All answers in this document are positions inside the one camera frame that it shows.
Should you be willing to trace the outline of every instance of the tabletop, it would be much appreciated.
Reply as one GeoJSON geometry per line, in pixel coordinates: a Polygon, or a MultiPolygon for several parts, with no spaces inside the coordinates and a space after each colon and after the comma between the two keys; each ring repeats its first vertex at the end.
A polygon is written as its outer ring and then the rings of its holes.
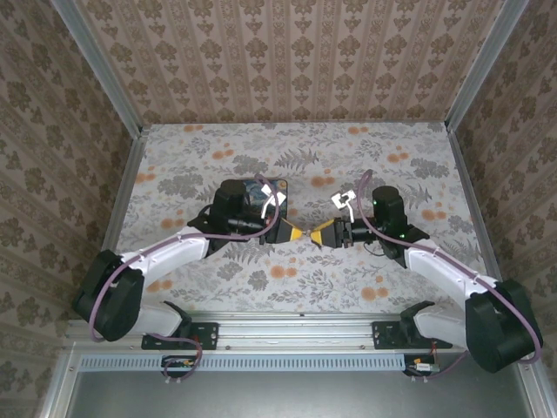
{"type": "MultiPolygon", "coordinates": [[[[441,248],[484,273],[478,240],[442,123],[154,125],[146,139],[119,252],[183,228],[225,179],[256,173],[288,183],[288,219],[303,230],[338,216],[331,196],[356,189],[368,168],[372,189],[397,187],[408,221],[441,248]]],[[[319,248],[309,238],[260,246],[229,243],[145,289],[148,303],[226,312],[399,313],[422,300],[450,300],[426,278],[381,254],[379,244],[319,248]]]]}

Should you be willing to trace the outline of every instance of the black mounting plate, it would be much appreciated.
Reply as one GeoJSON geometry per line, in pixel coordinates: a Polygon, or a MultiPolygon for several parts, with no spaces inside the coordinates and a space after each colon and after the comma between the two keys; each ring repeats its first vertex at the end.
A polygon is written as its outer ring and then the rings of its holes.
{"type": "Polygon", "coordinates": [[[432,342],[438,349],[452,348],[453,344],[432,338],[414,339],[412,344],[408,344],[402,337],[400,322],[397,320],[380,320],[372,322],[373,346],[376,350],[394,349],[430,349],[432,342]]]}
{"type": "MultiPolygon", "coordinates": [[[[206,351],[216,350],[218,343],[217,322],[193,322],[188,335],[191,340],[199,341],[201,347],[206,351]]],[[[191,344],[175,341],[162,341],[150,335],[145,335],[141,340],[143,350],[194,350],[191,344]]]]}

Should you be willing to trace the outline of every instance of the beige wall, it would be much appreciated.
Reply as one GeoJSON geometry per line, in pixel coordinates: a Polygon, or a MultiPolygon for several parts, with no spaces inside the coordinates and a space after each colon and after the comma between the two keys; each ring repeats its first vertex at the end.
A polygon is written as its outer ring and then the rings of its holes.
{"type": "Polygon", "coordinates": [[[0,416],[33,416],[130,139],[48,1],[0,2],[0,416]]]}
{"type": "Polygon", "coordinates": [[[443,120],[499,0],[79,0],[145,124],[443,120]]]}
{"type": "Polygon", "coordinates": [[[457,136],[501,272],[527,287],[557,383],[557,3],[531,0],[457,136]]]}

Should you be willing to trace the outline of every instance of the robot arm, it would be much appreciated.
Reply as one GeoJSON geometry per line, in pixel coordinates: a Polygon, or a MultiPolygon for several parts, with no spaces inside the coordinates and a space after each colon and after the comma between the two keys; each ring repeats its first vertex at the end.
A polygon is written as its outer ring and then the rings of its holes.
{"type": "MultiPolygon", "coordinates": [[[[333,196],[341,209],[350,206],[355,193],[333,196]]],[[[446,292],[454,306],[421,302],[401,314],[401,335],[395,337],[411,347],[417,339],[443,340],[467,349],[476,362],[489,372],[496,372],[534,351],[534,342],[515,314],[495,298],[483,284],[496,290],[518,310],[537,335],[542,337],[524,288],[513,280],[497,280],[478,274],[465,274],[465,265],[441,250],[423,231],[408,224],[404,202],[396,188],[381,186],[372,193],[374,218],[367,221],[374,228],[399,242],[383,239],[370,231],[363,219],[332,219],[311,234],[321,246],[352,246],[355,242],[378,240],[385,255],[402,267],[419,273],[446,292]]]]}
{"type": "MultiPolygon", "coordinates": [[[[96,312],[95,330],[108,341],[119,340],[127,334],[174,335],[190,318],[170,302],[145,305],[144,289],[151,283],[179,266],[211,256],[231,239],[247,240],[258,235],[260,244],[277,244],[302,236],[298,228],[282,218],[269,229],[271,217],[266,215],[266,209],[274,206],[275,200],[268,186],[262,192],[269,198],[261,212],[254,212],[245,183],[226,180],[217,189],[209,212],[201,212],[173,237],[120,255],[110,250],[101,252],[93,260],[72,307],[90,321],[101,289],[120,268],[122,271],[96,312]]],[[[278,193],[280,204],[285,199],[284,194],[278,193]]]]}

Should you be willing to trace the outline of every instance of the table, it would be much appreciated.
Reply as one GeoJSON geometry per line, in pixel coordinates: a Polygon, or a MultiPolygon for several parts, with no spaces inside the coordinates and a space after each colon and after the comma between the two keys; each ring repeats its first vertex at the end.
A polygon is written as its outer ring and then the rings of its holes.
{"type": "MultiPolygon", "coordinates": [[[[221,181],[257,172],[288,182],[288,219],[304,230],[341,213],[330,197],[355,189],[363,172],[372,189],[394,185],[409,222],[481,273],[466,198],[442,123],[154,125],[117,244],[148,246],[181,229],[221,181]]],[[[145,289],[144,300],[185,310],[225,312],[399,313],[422,300],[451,303],[436,286],[400,267],[379,244],[321,248],[309,238],[276,246],[230,243],[145,289]]]]}

